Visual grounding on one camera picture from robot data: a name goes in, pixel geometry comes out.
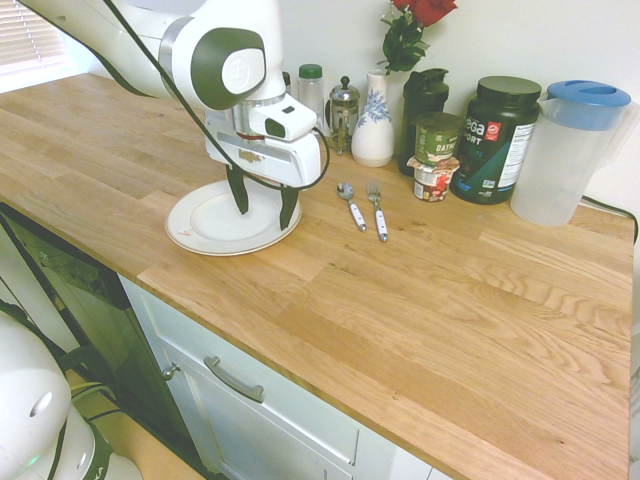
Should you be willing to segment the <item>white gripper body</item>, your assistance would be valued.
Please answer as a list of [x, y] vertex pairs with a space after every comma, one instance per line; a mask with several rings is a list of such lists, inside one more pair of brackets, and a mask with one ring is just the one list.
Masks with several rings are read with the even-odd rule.
[[230, 111], [205, 111], [205, 126], [229, 157], [244, 170], [291, 187], [317, 180], [321, 173], [321, 152], [317, 137], [306, 133], [294, 141], [266, 137], [242, 139], [231, 128]]

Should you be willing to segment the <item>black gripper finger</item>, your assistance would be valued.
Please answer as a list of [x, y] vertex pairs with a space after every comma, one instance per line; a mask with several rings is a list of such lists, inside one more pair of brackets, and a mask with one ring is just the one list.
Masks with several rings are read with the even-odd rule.
[[279, 214], [279, 226], [281, 230], [286, 229], [291, 221], [295, 207], [298, 202], [299, 190], [294, 187], [281, 184], [279, 187], [282, 206]]
[[227, 165], [226, 175], [232, 196], [241, 215], [249, 210], [249, 197], [244, 183], [244, 172], [237, 166]]

